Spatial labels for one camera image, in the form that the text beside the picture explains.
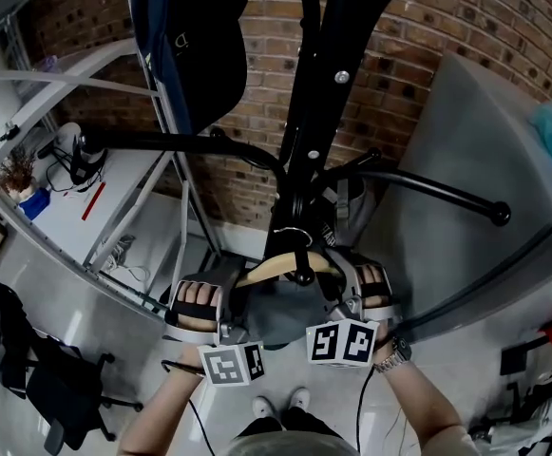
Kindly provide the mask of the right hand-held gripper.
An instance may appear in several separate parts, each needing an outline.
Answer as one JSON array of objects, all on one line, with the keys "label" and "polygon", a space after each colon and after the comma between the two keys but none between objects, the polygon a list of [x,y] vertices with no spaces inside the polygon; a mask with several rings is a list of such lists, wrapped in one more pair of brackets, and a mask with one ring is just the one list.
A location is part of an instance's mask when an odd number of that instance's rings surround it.
[{"label": "right hand-held gripper", "polygon": [[[332,367],[368,367],[379,328],[397,324],[400,320],[387,273],[381,264],[363,256],[345,256],[340,251],[328,249],[324,257],[335,266],[339,275],[317,275],[322,293],[333,305],[322,324],[306,329],[308,361]],[[356,268],[364,264],[372,264],[382,271],[390,294],[389,306],[363,307]]]}]

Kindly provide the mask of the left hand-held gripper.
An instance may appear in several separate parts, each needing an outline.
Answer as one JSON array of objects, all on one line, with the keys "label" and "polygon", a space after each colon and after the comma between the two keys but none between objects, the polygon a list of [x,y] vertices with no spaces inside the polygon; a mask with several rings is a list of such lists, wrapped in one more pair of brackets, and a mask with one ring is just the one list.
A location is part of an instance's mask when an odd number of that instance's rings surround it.
[{"label": "left hand-held gripper", "polygon": [[[263,344],[250,335],[245,320],[246,298],[232,297],[245,264],[244,257],[229,256],[212,270],[184,276],[174,287],[164,315],[164,338],[196,346],[200,375],[215,387],[248,386],[265,375]],[[179,299],[181,288],[195,283],[211,288],[215,306]]]}]

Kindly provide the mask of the dark grey garment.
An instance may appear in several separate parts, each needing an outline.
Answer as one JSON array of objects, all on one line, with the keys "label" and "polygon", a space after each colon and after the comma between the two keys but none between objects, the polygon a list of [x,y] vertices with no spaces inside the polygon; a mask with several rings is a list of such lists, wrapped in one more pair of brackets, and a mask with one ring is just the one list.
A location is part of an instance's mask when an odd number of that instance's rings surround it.
[{"label": "dark grey garment", "polygon": [[257,283],[235,290],[244,300],[243,326],[250,341],[276,351],[306,335],[306,328],[322,324],[333,303],[318,283],[309,286],[286,280]]}]

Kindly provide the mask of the wooden clothes hanger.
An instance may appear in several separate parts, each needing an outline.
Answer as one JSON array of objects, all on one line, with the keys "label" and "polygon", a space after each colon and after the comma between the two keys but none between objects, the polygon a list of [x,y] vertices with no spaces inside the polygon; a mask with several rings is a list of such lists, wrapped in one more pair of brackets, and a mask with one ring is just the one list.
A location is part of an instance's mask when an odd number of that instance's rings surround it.
[{"label": "wooden clothes hanger", "polygon": [[254,269],[243,275],[235,285],[236,288],[258,284],[271,278],[292,277],[292,281],[300,286],[314,282],[316,274],[338,276],[338,270],[324,256],[313,252],[313,238],[304,230],[296,227],[275,229],[274,234],[292,234],[294,240],[300,241],[300,246],[293,251],[270,257]]}]

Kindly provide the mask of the black coat rack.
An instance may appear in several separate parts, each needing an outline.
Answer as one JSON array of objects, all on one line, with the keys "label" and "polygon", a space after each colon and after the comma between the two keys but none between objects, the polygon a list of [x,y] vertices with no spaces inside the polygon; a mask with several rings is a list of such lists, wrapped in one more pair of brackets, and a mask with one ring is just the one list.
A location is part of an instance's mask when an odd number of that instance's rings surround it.
[{"label": "black coat rack", "polygon": [[[221,135],[159,132],[90,131],[87,144],[101,148],[183,152],[247,160],[270,170],[276,179],[277,200],[266,244],[273,257],[300,246],[292,234],[275,229],[296,227],[314,240],[316,198],[333,182],[354,176],[376,178],[445,200],[504,226],[510,209],[433,180],[377,165],[379,154],[371,150],[360,158],[334,168],[325,165],[335,129],[343,116],[373,29],[391,0],[301,0],[302,39],[289,113],[278,156],[248,143]],[[175,116],[166,90],[174,123]]]}]

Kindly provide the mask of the person's left forearm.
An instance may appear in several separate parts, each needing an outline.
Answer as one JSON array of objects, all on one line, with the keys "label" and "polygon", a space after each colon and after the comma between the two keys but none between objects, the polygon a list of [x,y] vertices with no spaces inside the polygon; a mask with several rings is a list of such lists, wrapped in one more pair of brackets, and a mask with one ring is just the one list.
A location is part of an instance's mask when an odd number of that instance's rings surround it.
[{"label": "person's left forearm", "polygon": [[119,443],[117,456],[166,456],[188,401],[202,378],[172,369]]}]

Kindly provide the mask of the person's right forearm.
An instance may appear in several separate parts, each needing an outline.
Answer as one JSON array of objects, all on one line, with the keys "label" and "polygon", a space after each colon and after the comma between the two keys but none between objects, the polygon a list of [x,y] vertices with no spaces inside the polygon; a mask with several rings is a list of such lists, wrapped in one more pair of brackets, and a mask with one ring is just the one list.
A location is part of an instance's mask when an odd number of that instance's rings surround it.
[{"label": "person's right forearm", "polygon": [[421,449],[442,431],[462,425],[453,405],[411,361],[383,375],[416,433]]}]

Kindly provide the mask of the person's right hand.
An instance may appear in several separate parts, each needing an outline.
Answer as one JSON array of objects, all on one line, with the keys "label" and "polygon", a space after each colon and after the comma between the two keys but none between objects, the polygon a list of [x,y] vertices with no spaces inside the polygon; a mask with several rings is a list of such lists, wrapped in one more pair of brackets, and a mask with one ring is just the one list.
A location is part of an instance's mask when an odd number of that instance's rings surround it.
[{"label": "person's right hand", "polygon": [[360,295],[363,307],[373,309],[390,305],[390,294],[382,271],[372,264],[356,268],[360,278]]}]

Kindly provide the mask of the person's left hand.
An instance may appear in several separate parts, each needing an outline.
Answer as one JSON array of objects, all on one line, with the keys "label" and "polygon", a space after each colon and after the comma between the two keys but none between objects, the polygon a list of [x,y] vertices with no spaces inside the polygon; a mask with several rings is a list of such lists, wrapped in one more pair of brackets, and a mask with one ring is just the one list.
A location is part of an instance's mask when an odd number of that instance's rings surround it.
[{"label": "person's left hand", "polygon": [[[179,304],[198,304],[210,307],[217,307],[222,295],[221,287],[206,283],[185,281],[177,295]],[[213,319],[196,318],[188,315],[178,314],[178,325],[189,331],[215,332],[218,323]]]}]

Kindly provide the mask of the white shoe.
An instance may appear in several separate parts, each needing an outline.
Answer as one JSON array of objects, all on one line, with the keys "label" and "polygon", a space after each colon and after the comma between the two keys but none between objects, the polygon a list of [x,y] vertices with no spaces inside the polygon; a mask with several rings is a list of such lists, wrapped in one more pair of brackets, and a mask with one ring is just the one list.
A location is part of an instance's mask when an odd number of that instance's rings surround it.
[{"label": "white shoe", "polygon": [[256,419],[276,417],[276,411],[272,403],[263,396],[253,399],[252,411]]},{"label": "white shoe", "polygon": [[307,411],[311,401],[311,394],[306,388],[299,388],[290,397],[289,409]]}]

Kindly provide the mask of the silver wristwatch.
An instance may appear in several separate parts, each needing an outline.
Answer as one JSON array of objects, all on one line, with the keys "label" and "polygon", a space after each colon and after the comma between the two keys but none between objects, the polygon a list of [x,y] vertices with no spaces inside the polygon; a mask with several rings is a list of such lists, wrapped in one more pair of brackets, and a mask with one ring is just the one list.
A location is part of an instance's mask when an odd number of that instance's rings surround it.
[{"label": "silver wristwatch", "polygon": [[392,340],[392,352],[384,360],[374,363],[373,367],[378,373],[391,371],[411,360],[411,347],[402,337],[394,337]]}]

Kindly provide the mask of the person's black trousers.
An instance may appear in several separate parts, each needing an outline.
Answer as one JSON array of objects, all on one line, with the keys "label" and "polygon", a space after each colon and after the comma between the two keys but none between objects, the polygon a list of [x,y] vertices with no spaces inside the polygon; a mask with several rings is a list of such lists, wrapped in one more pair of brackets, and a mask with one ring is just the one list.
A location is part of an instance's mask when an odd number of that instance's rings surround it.
[{"label": "person's black trousers", "polygon": [[266,432],[282,431],[284,428],[290,431],[305,431],[341,438],[338,433],[330,429],[322,420],[297,407],[284,410],[281,413],[280,420],[274,415],[257,417],[238,436],[245,437]]}]

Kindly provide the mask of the grey bag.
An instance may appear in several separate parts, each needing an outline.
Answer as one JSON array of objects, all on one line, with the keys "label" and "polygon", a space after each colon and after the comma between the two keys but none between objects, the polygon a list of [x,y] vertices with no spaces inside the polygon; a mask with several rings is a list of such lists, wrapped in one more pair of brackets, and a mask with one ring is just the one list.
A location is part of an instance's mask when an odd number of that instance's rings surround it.
[{"label": "grey bag", "polygon": [[362,177],[338,180],[324,189],[320,199],[324,241],[330,247],[351,249],[376,209],[373,183]]}]

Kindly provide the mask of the white metal shelving unit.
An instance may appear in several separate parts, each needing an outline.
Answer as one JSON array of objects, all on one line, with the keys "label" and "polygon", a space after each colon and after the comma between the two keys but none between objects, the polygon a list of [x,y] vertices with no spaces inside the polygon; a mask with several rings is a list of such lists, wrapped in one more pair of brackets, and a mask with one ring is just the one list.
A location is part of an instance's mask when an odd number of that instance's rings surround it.
[{"label": "white metal shelving unit", "polygon": [[[0,51],[0,133],[17,126],[17,135],[0,146],[0,165],[22,144],[46,158],[35,161],[37,186],[50,193],[49,206],[34,220],[0,186],[0,216],[45,255],[66,267],[101,293],[141,313],[163,310],[156,278],[169,255],[176,262],[169,280],[181,276],[187,238],[199,234],[211,250],[218,249],[213,230],[198,204],[198,194],[181,152],[108,148],[102,170],[81,185],[69,176],[73,137],[91,138],[90,131],[68,123],[54,132],[34,127],[76,88],[94,87],[148,98],[162,134],[175,132],[164,86],[124,85],[97,78],[120,58],[138,57],[133,39],[76,53],[63,72],[11,70]],[[86,221],[81,217],[91,197],[105,188]]]}]

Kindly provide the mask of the wooden table with black legs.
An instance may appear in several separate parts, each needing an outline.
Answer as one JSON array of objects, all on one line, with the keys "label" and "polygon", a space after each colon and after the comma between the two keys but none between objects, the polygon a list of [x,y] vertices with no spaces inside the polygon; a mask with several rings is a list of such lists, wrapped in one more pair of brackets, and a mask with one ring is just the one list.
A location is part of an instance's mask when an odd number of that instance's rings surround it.
[{"label": "wooden table with black legs", "polygon": [[[499,374],[501,376],[509,376],[526,371],[529,366],[529,353],[546,346],[552,347],[552,344],[550,344],[547,337],[539,331],[539,335],[536,338],[503,349],[500,358]],[[552,381],[552,368],[540,374],[538,376],[538,381],[543,384]]]}]

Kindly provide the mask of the red pen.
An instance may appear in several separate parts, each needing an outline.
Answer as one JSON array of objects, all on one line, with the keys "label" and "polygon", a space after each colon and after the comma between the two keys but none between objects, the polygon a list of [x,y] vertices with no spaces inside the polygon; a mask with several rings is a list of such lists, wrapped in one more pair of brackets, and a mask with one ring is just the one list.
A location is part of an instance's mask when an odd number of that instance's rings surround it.
[{"label": "red pen", "polygon": [[87,220],[88,216],[90,215],[90,212],[91,212],[92,208],[94,207],[96,201],[98,200],[98,198],[102,194],[104,188],[105,188],[105,182],[101,181],[99,186],[97,187],[96,191],[94,192],[93,196],[91,197],[89,203],[87,204],[85,211],[82,214],[82,217],[81,217],[82,221]]}]

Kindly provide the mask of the grey refrigerator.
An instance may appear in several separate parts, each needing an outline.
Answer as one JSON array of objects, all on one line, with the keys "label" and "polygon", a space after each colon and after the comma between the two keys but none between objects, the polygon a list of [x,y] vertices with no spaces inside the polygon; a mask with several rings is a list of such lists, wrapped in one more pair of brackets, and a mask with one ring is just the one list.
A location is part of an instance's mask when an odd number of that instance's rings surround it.
[{"label": "grey refrigerator", "polygon": [[552,318],[552,159],[530,124],[536,101],[494,72],[446,55],[401,170],[510,209],[498,227],[447,201],[390,185],[358,249],[381,262],[413,340],[446,333],[532,294]]}]

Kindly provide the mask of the blue cloth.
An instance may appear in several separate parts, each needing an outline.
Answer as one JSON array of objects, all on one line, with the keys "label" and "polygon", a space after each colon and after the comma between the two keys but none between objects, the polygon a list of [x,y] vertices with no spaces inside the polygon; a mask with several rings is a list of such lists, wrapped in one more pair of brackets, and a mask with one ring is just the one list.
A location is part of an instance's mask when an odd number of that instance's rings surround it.
[{"label": "blue cloth", "polygon": [[19,203],[19,207],[25,216],[30,219],[36,219],[50,203],[50,193],[44,188],[38,188],[30,197]]}]

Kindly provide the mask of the dried brown flowers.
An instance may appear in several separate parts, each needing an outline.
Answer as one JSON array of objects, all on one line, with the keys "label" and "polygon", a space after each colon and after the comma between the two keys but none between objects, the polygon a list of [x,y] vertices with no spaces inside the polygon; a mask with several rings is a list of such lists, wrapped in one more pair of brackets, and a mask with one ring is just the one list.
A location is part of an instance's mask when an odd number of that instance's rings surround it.
[{"label": "dried brown flowers", "polygon": [[0,186],[17,203],[27,200],[36,191],[34,163],[34,153],[19,144],[0,165]]}]

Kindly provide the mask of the dark blue cap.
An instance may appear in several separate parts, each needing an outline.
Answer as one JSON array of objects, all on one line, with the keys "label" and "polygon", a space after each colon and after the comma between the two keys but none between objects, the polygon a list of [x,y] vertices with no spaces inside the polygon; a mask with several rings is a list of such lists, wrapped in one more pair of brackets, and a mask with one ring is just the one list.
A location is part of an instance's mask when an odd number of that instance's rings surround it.
[{"label": "dark blue cap", "polygon": [[131,0],[136,41],[182,134],[233,110],[247,83],[239,19],[248,0]]}]

